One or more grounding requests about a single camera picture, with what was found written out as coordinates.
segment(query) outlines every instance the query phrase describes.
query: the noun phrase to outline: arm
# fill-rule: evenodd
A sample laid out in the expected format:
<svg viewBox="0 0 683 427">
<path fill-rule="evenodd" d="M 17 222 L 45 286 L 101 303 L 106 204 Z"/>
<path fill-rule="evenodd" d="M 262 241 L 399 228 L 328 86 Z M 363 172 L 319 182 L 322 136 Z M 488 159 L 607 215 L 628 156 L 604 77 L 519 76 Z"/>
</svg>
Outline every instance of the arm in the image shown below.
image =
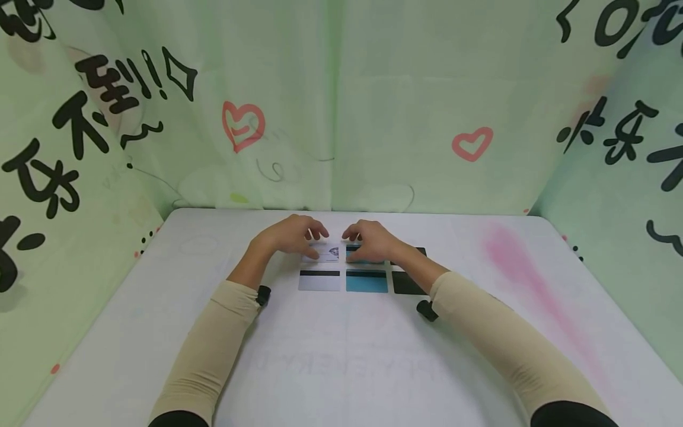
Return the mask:
<svg viewBox="0 0 683 427">
<path fill-rule="evenodd" d="M 586 405 L 600 412 L 592 414 L 603 423 L 595 426 L 614 425 L 581 372 L 508 306 L 403 243 L 377 222 L 360 221 L 342 237 L 362 237 L 363 245 L 350 261 L 387 259 L 403 268 L 431 296 L 434 311 L 464 334 L 512 385 L 528 414 L 535 416 L 532 425 L 552 425 L 538 424 L 538 420 L 547 416 L 546 405 L 556 402 Z"/>
<path fill-rule="evenodd" d="M 291 217 L 266 228 L 250 243 L 244 256 L 222 282 L 183 342 L 159 399 L 150 427 L 211 426 L 219 396 L 245 332 L 258 314 L 256 296 L 273 254 L 318 253 L 307 240 L 329 233 L 311 217 Z"/>
</svg>

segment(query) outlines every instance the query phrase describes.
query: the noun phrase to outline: pink heart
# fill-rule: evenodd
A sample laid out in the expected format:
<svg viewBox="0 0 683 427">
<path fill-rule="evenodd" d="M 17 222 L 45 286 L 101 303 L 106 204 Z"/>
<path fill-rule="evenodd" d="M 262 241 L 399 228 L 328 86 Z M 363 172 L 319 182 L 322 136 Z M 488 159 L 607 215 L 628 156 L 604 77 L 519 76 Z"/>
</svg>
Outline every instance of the pink heart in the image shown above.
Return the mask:
<svg viewBox="0 0 683 427">
<path fill-rule="evenodd" d="M 484 137 L 484 141 L 479 146 L 477 151 L 475 151 L 474 153 L 470 153 L 469 151 L 465 150 L 463 147 L 460 146 L 460 143 L 463 141 L 470 144 L 474 144 L 481 136 Z M 479 157 L 481 157 L 482 154 L 486 151 L 488 146 L 491 144 L 491 141 L 493 141 L 493 129 L 485 126 L 482 128 L 478 128 L 473 133 L 461 133 L 459 135 L 456 135 L 456 137 L 453 138 L 452 148 L 453 152 L 456 153 L 462 159 L 467 160 L 468 162 L 475 162 L 479 160 Z"/>
<path fill-rule="evenodd" d="M 244 141 L 236 143 L 235 136 L 241 136 L 249 132 L 250 128 L 248 125 L 239 129 L 231 128 L 227 124 L 227 117 L 225 116 L 226 111 L 230 112 L 232 121 L 235 122 L 235 124 L 239 123 L 239 121 L 247 113 L 256 114 L 258 126 L 254 133 L 250 137 L 247 137 Z M 225 131 L 227 137 L 230 138 L 230 142 L 232 142 L 232 149 L 235 151 L 235 153 L 239 153 L 263 137 L 263 132 L 266 130 L 266 118 L 263 115 L 263 111 L 261 111 L 261 109 L 256 107 L 254 104 L 244 104 L 240 108 L 237 108 L 232 102 L 225 101 L 223 103 L 223 130 Z"/>
</svg>

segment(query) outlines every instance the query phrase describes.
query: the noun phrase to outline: black chinese character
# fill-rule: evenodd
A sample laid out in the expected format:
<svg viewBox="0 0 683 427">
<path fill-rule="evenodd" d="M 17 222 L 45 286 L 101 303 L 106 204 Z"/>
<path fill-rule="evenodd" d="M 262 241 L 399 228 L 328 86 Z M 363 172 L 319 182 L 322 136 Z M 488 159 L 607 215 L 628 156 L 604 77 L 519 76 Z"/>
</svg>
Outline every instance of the black chinese character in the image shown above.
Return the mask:
<svg viewBox="0 0 683 427">
<path fill-rule="evenodd" d="M 622 26 L 614 34 L 607 33 L 607 24 L 609 19 L 612 17 L 614 12 L 625 9 L 626 18 L 622 22 Z M 640 4 L 638 0 L 613 0 L 608 4 L 605 9 L 603 9 L 598 18 L 598 24 L 596 25 L 595 41 L 598 46 L 606 47 L 612 46 L 616 42 L 624 37 L 624 34 L 631 28 L 631 25 L 635 22 L 638 17 L 638 11 L 640 10 Z"/>
<path fill-rule="evenodd" d="M 678 136 L 683 137 L 683 123 L 676 126 L 675 131 Z M 680 160 L 680 162 L 673 168 L 669 176 L 662 181 L 662 191 L 673 190 L 683 179 L 683 145 L 655 151 L 647 156 L 648 163 L 662 163 L 675 160 Z"/>
<path fill-rule="evenodd" d="M 657 6 L 659 12 L 657 16 L 662 15 L 652 31 L 652 42 L 657 46 L 662 46 L 663 44 L 671 42 L 681 34 L 681 31 L 683 31 L 683 23 L 676 25 L 674 28 L 669 28 L 673 17 L 676 16 L 676 14 L 683 14 L 683 8 L 681 8 L 680 5 L 673 5 L 668 8 L 674 1 L 675 0 L 661 0 L 660 4 Z"/>
<path fill-rule="evenodd" d="M 562 43 L 567 42 L 567 40 L 569 40 L 569 36 L 572 35 L 572 26 L 567 19 L 567 15 L 574 10 L 576 5 L 579 4 L 579 1 L 580 0 L 572 0 L 571 3 L 569 3 L 569 5 L 567 5 L 567 7 L 555 17 L 555 20 L 559 24 L 560 28 L 562 28 Z"/>
<path fill-rule="evenodd" d="M 83 135 L 87 135 L 101 152 L 109 152 L 109 146 L 104 138 L 102 138 L 102 135 L 83 116 L 83 107 L 86 102 L 87 96 L 81 90 L 66 101 L 52 117 L 52 124 L 57 129 L 63 128 L 66 122 L 71 121 L 71 140 L 74 146 L 74 155 L 79 160 L 83 160 Z"/>
<path fill-rule="evenodd" d="M 16 15 L 7 15 L 5 13 L 3 7 L 8 3 L 14 4 Z M 42 13 L 43 10 L 51 8 L 53 3 L 54 0 L 33 0 L 33 4 L 30 4 L 29 0 L 0 0 L 0 28 L 9 36 L 17 34 L 27 42 L 35 43 L 43 35 L 43 22 L 45 22 L 50 30 L 50 33 L 45 38 L 54 40 L 56 38 L 55 32 Z M 30 27 L 35 27 L 36 25 L 38 25 L 38 28 L 32 31 Z"/>
<path fill-rule="evenodd" d="M 64 164 L 61 160 L 58 160 L 55 164 L 55 168 L 51 169 L 48 165 L 40 160 L 34 159 L 34 156 L 38 153 L 40 148 L 40 142 L 33 138 L 33 141 L 16 157 L 6 161 L 2 165 L 2 170 L 5 172 L 17 171 L 19 175 L 19 182 L 21 183 L 21 188 L 24 190 L 24 194 L 33 202 L 42 203 L 46 200 L 50 200 L 47 208 L 47 217 L 52 219 L 57 214 L 57 203 L 61 204 L 61 207 L 68 212 L 74 212 L 81 205 L 81 198 L 79 194 L 73 187 L 72 182 L 74 182 L 78 177 L 78 171 L 71 171 L 64 173 Z M 31 171 L 29 169 L 29 162 L 31 166 L 39 171 L 41 174 L 45 175 L 49 181 L 45 188 L 39 190 L 36 188 L 36 184 L 31 176 Z M 57 190 L 61 187 L 69 194 L 71 201 L 68 202 L 63 197 L 57 196 Z"/>
<path fill-rule="evenodd" d="M 125 85 L 114 86 L 121 80 L 121 74 L 115 68 L 106 68 L 109 60 L 104 55 L 95 55 L 83 59 L 76 63 L 76 71 L 85 74 L 87 84 L 93 89 L 101 87 L 106 90 L 100 95 L 100 99 L 105 102 L 115 101 L 109 106 L 109 111 L 113 114 L 123 113 L 125 110 L 135 108 L 140 102 L 132 96 L 125 98 L 130 90 Z M 105 67 L 104 74 L 100 75 L 99 68 Z"/>
<path fill-rule="evenodd" d="M 647 223 L 645 224 L 645 229 L 647 230 L 647 234 L 652 237 L 655 241 L 659 243 L 668 243 L 671 246 L 673 246 L 673 250 L 676 251 L 676 253 L 680 256 L 683 256 L 683 244 L 681 243 L 681 238 L 680 236 L 676 234 L 671 234 L 668 236 L 664 236 L 662 234 L 659 234 L 657 231 L 654 229 L 654 221 L 653 220 L 648 220 Z"/>
<path fill-rule="evenodd" d="M 174 82 L 180 88 L 180 90 L 182 90 L 187 99 L 194 101 L 195 79 L 197 78 L 198 71 L 183 65 L 180 61 L 174 58 L 173 55 L 171 55 L 165 46 L 161 47 L 161 51 L 163 52 L 164 60 L 166 61 L 166 75 L 168 76 L 169 80 Z M 185 86 L 183 86 L 182 83 L 172 75 L 171 62 L 176 66 L 176 68 L 185 73 Z"/>
<path fill-rule="evenodd" d="M 7 292 L 18 276 L 14 260 L 5 252 L 5 245 L 19 229 L 21 220 L 9 216 L 0 221 L 0 293 Z M 41 233 L 29 234 L 17 243 L 19 251 L 30 251 L 45 243 L 45 235 Z"/>
<path fill-rule="evenodd" d="M 150 125 L 143 123 L 142 129 L 138 135 L 121 135 L 121 148 L 125 150 L 129 142 L 140 141 L 141 139 L 145 139 L 147 135 L 150 133 L 150 131 L 154 133 L 161 133 L 163 130 L 164 124 L 162 122 L 159 122 L 159 125 L 156 128 L 153 128 Z"/>
<path fill-rule="evenodd" d="M 71 3 L 88 10 L 101 10 L 104 7 L 104 0 L 70 0 Z M 124 0 L 114 0 L 119 5 L 121 15 L 124 14 Z"/>
<path fill-rule="evenodd" d="M 616 162 L 621 160 L 621 158 L 626 154 L 628 160 L 636 159 L 636 150 L 633 148 L 635 144 L 643 142 L 644 138 L 638 135 L 638 130 L 643 122 L 643 116 L 654 118 L 659 114 L 659 110 L 651 108 L 643 101 L 636 101 L 636 109 L 624 117 L 621 122 L 617 124 L 617 128 L 614 131 L 614 138 L 605 139 L 602 143 L 605 147 L 611 147 L 604 158 L 604 162 L 608 165 L 614 165 Z M 625 132 L 624 127 L 635 120 L 635 123 L 631 127 L 630 132 Z M 617 154 L 617 144 L 623 142 L 621 149 Z"/>
<path fill-rule="evenodd" d="M 589 130 L 582 130 L 582 127 L 584 124 L 588 126 L 597 126 L 598 128 L 602 127 L 602 125 L 604 124 L 602 110 L 604 109 L 605 104 L 607 104 L 607 97 L 601 96 L 600 100 L 598 101 L 592 112 L 586 111 L 581 115 L 579 122 L 576 124 L 576 127 L 574 128 L 574 133 L 572 133 L 571 139 L 567 143 L 567 146 L 564 148 L 565 153 L 567 152 L 567 150 L 569 150 L 569 147 L 572 145 L 579 132 L 581 132 L 581 141 L 583 141 L 584 144 L 589 146 L 593 143 L 593 134 Z M 566 141 L 571 132 L 572 128 L 570 127 L 562 129 L 557 134 L 557 138 L 555 141 L 560 143 Z"/>
<path fill-rule="evenodd" d="M 156 83 L 157 86 L 159 86 L 159 94 L 161 95 L 161 98 L 168 99 L 168 95 L 166 95 L 166 92 L 163 89 L 163 86 L 161 84 L 161 80 L 159 79 L 159 75 L 156 73 L 156 68 L 154 67 L 154 62 L 152 62 L 152 58 L 150 57 L 150 54 L 147 53 L 144 49 L 141 51 L 142 52 L 142 58 L 145 60 L 145 64 L 147 64 L 147 68 L 150 71 L 150 74 L 152 75 L 152 79 Z M 152 99 L 152 93 L 150 92 L 149 86 L 147 86 L 147 82 L 145 82 L 145 79 L 142 78 L 142 75 L 137 69 L 137 66 L 133 61 L 130 60 L 130 58 L 127 59 L 128 66 L 132 70 L 133 74 L 137 77 L 138 81 L 140 82 L 141 86 L 141 91 L 142 95 L 147 98 L 147 99 Z M 126 67 L 126 64 L 124 64 L 122 61 L 119 61 L 118 59 L 116 60 L 116 67 L 119 69 L 121 74 L 124 76 L 124 78 L 129 81 L 133 82 L 135 81 L 133 79 L 133 76 L 130 74 L 130 71 L 128 71 L 128 68 Z"/>
<path fill-rule="evenodd" d="M 663 14 L 665 12 L 665 10 L 667 10 L 669 5 L 674 1 L 677 1 L 677 0 L 660 0 L 659 4 L 657 6 L 654 6 L 654 7 L 647 9 L 646 11 L 643 12 L 643 14 L 641 15 L 641 21 L 644 23 L 648 23 L 650 21 L 650 19 L 653 19 L 653 18 L 656 18 L 657 16 L 660 16 L 661 14 Z M 633 45 L 640 38 L 644 29 L 645 28 L 643 28 L 641 31 L 638 31 L 638 34 L 636 34 L 634 36 L 634 38 L 631 39 L 630 42 L 626 43 L 626 45 L 624 47 L 622 47 L 617 52 L 617 58 L 623 59 L 628 55 L 628 53 L 631 51 L 631 48 L 633 47 Z"/>
</svg>

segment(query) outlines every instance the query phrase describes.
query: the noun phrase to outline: green curtain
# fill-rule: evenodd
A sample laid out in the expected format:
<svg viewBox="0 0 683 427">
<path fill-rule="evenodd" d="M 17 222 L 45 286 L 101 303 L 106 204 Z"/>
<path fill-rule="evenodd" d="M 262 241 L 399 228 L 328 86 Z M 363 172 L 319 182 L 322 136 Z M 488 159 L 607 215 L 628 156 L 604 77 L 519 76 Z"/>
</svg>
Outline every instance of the green curtain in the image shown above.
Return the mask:
<svg viewBox="0 0 683 427">
<path fill-rule="evenodd" d="M 536 204 L 681 377 L 683 253 L 645 228 L 681 227 L 680 189 L 660 189 L 677 152 L 648 160 L 679 145 L 679 9 L 5 2 L 0 427 L 27 416 L 183 206 L 526 215 Z M 637 160 L 605 165 L 604 141 L 636 100 L 659 111 L 624 127 L 642 121 Z"/>
</svg>

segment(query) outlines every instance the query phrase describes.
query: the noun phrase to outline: beige arm sleeve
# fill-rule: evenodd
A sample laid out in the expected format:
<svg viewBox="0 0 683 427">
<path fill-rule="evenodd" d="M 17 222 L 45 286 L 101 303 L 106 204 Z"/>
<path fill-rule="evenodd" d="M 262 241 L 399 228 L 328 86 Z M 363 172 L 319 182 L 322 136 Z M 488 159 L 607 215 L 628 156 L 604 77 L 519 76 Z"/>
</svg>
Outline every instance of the beige arm sleeve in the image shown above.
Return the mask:
<svg viewBox="0 0 683 427">
<path fill-rule="evenodd" d="M 609 415 L 581 372 L 517 313 L 463 276 L 448 272 L 430 292 L 432 309 L 463 333 L 512 384 L 529 417 L 543 405 L 567 400 Z"/>
<path fill-rule="evenodd" d="M 192 326 L 178 353 L 150 422 L 171 411 L 197 414 L 212 424 L 242 339 L 260 306 L 254 289 L 224 281 Z"/>
</svg>

